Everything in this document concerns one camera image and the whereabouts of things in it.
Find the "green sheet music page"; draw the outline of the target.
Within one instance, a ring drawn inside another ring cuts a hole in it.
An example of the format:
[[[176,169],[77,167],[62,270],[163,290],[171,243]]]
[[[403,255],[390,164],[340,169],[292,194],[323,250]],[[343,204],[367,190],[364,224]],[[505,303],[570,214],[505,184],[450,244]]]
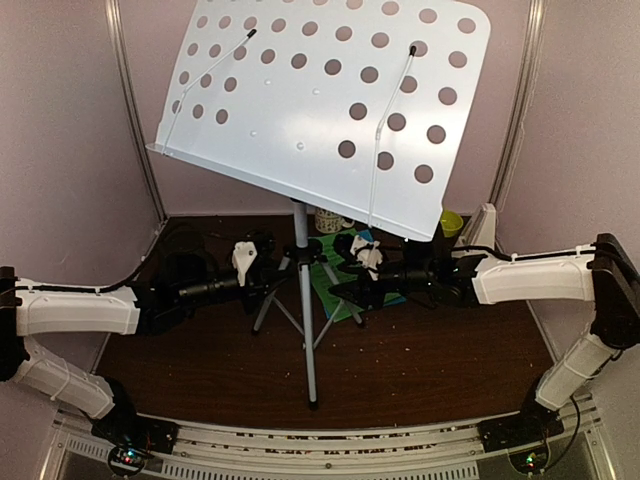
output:
[[[367,256],[379,242],[369,229],[313,237],[321,245],[321,259],[311,267],[311,285],[324,314],[334,323],[353,316],[353,311],[377,310],[399,304],[405,298],[397,292],[379,289],[373,273],[363,268],[355,254]]]

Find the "light blue music stand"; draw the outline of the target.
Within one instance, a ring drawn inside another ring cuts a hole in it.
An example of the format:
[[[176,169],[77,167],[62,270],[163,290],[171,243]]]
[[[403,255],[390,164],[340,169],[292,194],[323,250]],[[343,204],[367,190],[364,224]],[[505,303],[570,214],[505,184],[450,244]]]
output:
[[[490,35],[460,1],[200,1],[150,148],[428,242]]]

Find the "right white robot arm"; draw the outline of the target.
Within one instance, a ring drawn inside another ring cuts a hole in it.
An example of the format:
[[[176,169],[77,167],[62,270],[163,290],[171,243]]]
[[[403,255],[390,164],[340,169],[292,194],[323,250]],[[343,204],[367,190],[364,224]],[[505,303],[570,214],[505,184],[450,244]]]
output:
[[[473,308],[524,300],[591,302],[595,317],[535,388],[535,401],[513,419],[519,440],[535,440],[559,410],[609,361],[639,343],[639,273],[612,234],[570,250],[519,256],[488,246],[406,242],[391,261],[376,242],[340,234],[333,242],[340,269],[354,280],[333,295],[365,310],[389,294],[423,293],[435,305]]]

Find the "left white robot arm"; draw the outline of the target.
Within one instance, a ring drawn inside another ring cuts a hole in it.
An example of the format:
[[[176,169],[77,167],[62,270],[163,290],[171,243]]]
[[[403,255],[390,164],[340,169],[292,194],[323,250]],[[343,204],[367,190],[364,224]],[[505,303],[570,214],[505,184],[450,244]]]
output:
[[[199,234],[167,238],[153,272],[135,272],[109,286],[46,285],[1,269],[1,379],[23,383],[102,421],[123,444],[137,442],[144,424],[115,380],[84,371],[47,351],[37,334],[102,332],[161,335],[197,309],[238,301],[247,313],[287,278],[273,259],[275,240],[258,232],[237,241],[220,267]]]

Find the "patterned mug with orange inside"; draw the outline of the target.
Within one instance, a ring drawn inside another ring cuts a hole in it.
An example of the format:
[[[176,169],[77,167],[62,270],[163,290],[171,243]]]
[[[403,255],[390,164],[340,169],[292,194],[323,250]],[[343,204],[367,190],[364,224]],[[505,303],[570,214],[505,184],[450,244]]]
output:
[[[316,207],[314,225],[319,233],[330,235],[352,228],[355,225],[355,221],[335,212]]]

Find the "small green bowl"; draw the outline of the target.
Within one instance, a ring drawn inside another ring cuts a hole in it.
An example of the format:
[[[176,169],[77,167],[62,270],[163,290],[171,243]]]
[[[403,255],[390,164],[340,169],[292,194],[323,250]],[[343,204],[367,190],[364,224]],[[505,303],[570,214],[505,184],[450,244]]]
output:
[[[444,237],[452,238],[461,232],[464,219],[454,211],[444,210],[440,217],[440,226]]]

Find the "white metronome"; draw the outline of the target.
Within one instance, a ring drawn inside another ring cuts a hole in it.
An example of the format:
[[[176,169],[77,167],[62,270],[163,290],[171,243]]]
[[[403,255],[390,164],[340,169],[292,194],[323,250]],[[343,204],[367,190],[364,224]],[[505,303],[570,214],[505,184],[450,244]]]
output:
[[[483,203],[471,216],[460,239],[463,246],[496,246],[497,210],[492,203]]]

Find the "front aluminium rail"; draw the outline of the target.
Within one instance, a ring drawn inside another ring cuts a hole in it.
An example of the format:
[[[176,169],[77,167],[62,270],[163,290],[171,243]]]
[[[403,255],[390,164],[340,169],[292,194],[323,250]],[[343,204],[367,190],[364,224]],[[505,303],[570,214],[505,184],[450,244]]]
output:
[[[361,430],[274,430],[178,422],[174,448],[152,453],[136,479],[527,479],[521,462],[543,454],[542,479],[615,479],[590,394],[559,413],[557,435],[490,450],[480,420]]]

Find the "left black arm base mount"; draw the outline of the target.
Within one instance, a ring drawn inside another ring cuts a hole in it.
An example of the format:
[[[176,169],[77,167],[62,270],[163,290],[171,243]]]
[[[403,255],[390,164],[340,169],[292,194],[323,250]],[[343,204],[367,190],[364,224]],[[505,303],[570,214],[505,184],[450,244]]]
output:
[[[109,377],[105,380],[114,405],[103,417],[90,418],[91,433],[113,445],[107,457],[113,473],[121,477],[136,475],[154,457],[154,452],[173,452],[179,426],[172,421],[141,416],[124,386]]]

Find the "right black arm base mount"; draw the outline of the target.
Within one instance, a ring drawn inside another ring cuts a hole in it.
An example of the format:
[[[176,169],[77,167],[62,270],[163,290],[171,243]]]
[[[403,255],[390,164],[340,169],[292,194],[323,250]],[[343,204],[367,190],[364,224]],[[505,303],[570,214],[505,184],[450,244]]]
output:
[[[556,410],[540,405],[535,398],[537,383],[529,388],[518,413],[483,420],[477,425],[486,453],[543,442],[564,432]]]

